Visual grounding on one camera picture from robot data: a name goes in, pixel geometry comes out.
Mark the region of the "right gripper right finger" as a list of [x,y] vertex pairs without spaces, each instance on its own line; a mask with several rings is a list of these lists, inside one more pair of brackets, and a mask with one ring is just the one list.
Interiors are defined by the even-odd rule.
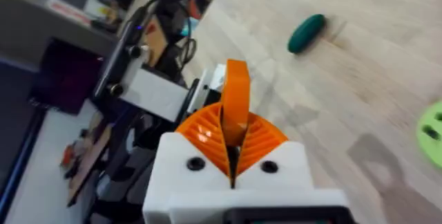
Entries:
[[251,113],[236,165],[236,189],[312,189],[302,143],[290,140],[266,119]]

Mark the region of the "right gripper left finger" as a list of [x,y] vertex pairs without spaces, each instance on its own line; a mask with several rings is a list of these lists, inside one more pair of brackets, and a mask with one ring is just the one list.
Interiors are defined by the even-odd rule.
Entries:
[[146,223],[221,223],[230,162],[215,103],[160,138],[143,203]]

